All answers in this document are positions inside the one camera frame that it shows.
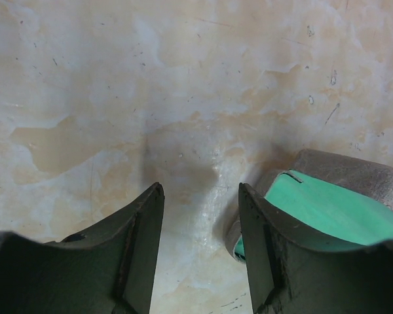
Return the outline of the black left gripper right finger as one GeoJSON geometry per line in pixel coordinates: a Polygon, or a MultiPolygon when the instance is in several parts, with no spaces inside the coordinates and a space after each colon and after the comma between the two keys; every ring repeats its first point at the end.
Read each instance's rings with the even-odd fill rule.
{"type": "Polygon", "coordinates": [[[324,234],[248,184],[238,208],[254,313],[393,313],[393,241],[324,234]]]}

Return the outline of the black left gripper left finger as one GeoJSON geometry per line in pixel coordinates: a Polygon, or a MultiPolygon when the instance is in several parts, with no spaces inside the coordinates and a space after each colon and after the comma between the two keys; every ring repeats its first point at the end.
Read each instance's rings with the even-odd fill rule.
{"type": "Polygon", "coordinates": [[[59,242],[0,232],[0,313],[148,313],[163,214],[155,183],[59,242]]]}

